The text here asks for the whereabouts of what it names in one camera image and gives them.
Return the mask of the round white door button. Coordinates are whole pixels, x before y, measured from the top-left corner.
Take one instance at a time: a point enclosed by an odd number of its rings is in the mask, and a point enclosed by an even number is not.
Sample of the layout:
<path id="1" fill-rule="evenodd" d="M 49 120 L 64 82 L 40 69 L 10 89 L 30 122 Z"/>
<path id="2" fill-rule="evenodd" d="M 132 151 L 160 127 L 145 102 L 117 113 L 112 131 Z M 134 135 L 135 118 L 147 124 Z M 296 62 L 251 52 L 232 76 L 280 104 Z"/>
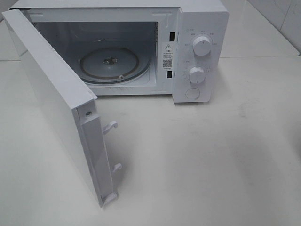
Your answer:
<path id="1" fill-rule="evenodd" d="M 200 91 L 197 88 L 191 88 L 186 91 L 185 95 L 190 100 L 197 100 L 200 96 Z"/>

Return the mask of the white timer knob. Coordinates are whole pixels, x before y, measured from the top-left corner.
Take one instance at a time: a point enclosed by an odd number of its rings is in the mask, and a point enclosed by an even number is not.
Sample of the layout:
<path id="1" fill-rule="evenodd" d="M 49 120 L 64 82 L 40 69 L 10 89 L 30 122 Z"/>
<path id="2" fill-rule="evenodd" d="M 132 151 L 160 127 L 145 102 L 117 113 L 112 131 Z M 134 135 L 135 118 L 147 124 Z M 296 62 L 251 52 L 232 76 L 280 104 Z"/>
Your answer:
<path id="1" fill-rule="evenodd" d="M 193 67 L 188 72 L 189 81 L 193 84 L 200 84 L 205 80 L 206 73 L 203 67 Z"/>

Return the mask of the white microwave door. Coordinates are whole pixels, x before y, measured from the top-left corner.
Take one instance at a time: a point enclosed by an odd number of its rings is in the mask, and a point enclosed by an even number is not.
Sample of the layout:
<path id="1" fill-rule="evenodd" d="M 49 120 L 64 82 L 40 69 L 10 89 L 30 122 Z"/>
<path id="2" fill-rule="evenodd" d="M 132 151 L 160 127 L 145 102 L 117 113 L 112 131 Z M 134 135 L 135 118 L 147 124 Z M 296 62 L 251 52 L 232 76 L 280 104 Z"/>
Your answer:
<path id="1" fill-rule="evenodd" d="M 104 136 L 118 126 L 101 125 L 96 95 L 18 9 L 3 13 L 10 37 L 38 105 L 100 206 L 117 198 Z"/>

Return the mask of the glass microwave turntable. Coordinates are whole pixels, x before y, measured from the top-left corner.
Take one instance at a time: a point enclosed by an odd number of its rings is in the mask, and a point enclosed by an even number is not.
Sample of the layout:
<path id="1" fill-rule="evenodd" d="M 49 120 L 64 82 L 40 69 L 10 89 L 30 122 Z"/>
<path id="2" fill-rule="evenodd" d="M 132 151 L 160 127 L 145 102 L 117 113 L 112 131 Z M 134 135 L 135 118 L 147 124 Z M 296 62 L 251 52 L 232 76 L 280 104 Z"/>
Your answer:
<path id="1" fill-rule="evenodd" d="M 80 78 L 92 84 L 116 84 L 142 75 L 150 66 L 148 54 L 122 47 L 93 50 L 79 61 Z"/>

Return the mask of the white microwave oven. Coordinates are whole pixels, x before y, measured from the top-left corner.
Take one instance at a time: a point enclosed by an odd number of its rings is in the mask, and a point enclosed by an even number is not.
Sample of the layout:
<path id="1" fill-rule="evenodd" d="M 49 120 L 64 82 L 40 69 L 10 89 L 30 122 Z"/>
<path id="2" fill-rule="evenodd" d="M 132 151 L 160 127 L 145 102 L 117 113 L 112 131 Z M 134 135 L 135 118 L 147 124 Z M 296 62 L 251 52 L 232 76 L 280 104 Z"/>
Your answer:
<path id="1" fill-rule="evenodd" d="M 79 76 L 79 61 L 99 48 L 122 47 L 148 54 L 149 68 L 116 84 L 92 84 L 96 96 L 171 95 L 176 103 L 210 100 L 229 13 L 218 0 L 19 0 L 18 9 Z M 193 52 L 192 40 L 212 40 L 205 56 Z M 205 80 L 189 81 L 188 72 L 203 67 Z M 197 100 L 186 91 L 197 88 Z"/>

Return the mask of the upper white power knob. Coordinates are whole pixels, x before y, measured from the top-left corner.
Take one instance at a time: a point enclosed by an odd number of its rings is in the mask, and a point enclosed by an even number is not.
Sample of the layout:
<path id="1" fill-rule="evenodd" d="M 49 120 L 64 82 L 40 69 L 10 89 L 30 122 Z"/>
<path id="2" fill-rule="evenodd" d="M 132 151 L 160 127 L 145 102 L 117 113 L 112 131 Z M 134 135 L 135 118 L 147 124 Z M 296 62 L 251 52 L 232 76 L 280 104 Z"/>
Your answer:
<path id="1" fill-rule="evenodd" d="M 203 57 L 210 53 L 212 40 L 205 34 L 200 34 L 192 40 L 192 48 L 195 55 Z"/>

